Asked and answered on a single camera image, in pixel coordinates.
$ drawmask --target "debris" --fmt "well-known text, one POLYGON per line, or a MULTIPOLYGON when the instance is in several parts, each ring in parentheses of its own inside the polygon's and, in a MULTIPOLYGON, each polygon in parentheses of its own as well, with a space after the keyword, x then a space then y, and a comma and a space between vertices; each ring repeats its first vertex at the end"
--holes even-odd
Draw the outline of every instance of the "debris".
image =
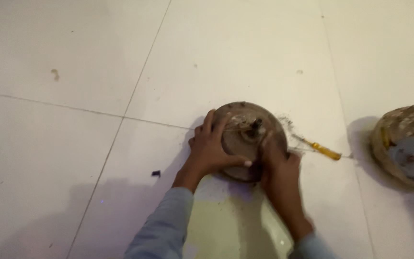
POLYGON ((161 177, 161 170, 157 170, 157 171, 153 171, 152 173, 151 173, 151 176, 157 176, 157 177, 161 177))

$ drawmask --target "rusty metal disc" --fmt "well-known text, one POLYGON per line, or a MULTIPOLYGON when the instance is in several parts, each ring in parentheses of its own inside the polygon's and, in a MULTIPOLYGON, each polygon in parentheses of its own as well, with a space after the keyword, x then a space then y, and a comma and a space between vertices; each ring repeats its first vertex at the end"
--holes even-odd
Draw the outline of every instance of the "rusty metal disc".
POLYGON ((283 153, 287 153, 287 138, 279 120, 272 113, 253 103, 233 102, 215 111, 213 123, 232 113, 222 137, 224 151, 230 155, 242 155, 253 161, 250 168, 230 167, 222 173, 241 182, 258 182, 261 179, 259 145, 267 132, 273 131, 283 153))

